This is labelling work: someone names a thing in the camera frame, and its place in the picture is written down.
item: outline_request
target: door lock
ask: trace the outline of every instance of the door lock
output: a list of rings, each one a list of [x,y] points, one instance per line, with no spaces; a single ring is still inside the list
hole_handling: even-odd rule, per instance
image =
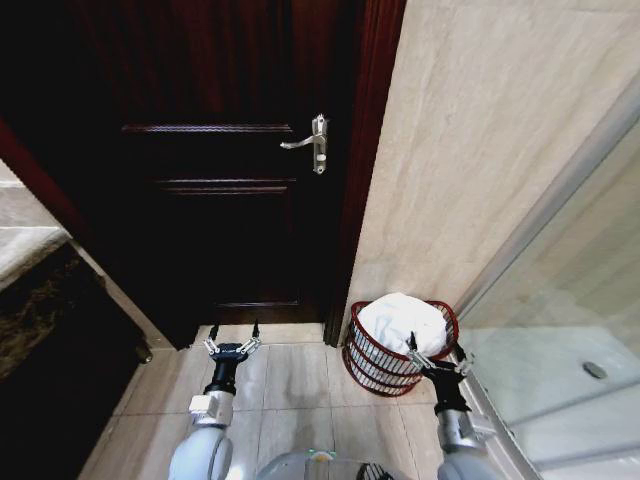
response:
[[[318,175],[322,175],[327,169],[327,129],[329,121],[320,114],[311,121],[310,137],[300,142],[287,143],[282,142],[280,146],[291,150],[292,148],[300,148],[304,145],[313,143],[313,171]]]

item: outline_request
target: wooden door frame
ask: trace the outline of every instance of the wooden door frame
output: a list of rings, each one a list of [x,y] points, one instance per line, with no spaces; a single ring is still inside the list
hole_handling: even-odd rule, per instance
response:
[[[340,214],[335,287],[324,341],[337,346],[391,85],[406,0],[364,1],[351,144]]]
[[[357,22],[358,30],[354,32],[358,41],[354,52],[357,66],[352,131],[335,250],[335,282],[324,328],[324,341],[333,346],[337,345],[340,337],[405,4],[406,0],[358,2],[360,20]],[[93,233],[80,209],[42,169],[2,119],[0,157],[83,248],[109,269],[108,248]]]

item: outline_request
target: beige marble wall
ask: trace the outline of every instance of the beige marble wall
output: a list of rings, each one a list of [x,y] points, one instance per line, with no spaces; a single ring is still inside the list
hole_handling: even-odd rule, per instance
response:
[[[639,46],[640,1],[409,0],[348,303],[455,304],[638,74]]]

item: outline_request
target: laundry basket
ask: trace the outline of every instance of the laundry basket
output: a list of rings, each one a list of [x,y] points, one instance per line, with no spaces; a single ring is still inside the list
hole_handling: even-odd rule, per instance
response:
[[[446,357],[458,341],[458,319],[449,305],[426,300],[442,312],[447,322],[447,344],[431,357]],[[383,397],[399,397],[409,392],[422,379],[420,369],[406,355],[392,352],[369,335],[358,313],[371,302],[357,302],[351,306],[351,323],[342,349],[342,360],[353,379],[362,387]]]

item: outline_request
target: floor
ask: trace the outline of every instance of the floor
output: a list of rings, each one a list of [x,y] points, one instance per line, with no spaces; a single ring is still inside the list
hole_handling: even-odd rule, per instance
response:
[[[190,431],[191,396],[209,383],[213,362],[200,346],[154,350],[138,368],[81,479],[166,478],[175,447]],[[246,340],[249,326],[223,326],[218,341]],[[228,434],[228,480],[255,478],[275,456],[308,448],[386,464],[416,480],[436,478],[442,460],[430,382],[399,398],[372,395],[346,372],[320,325],[265,325],[263,346],[238,367]]]

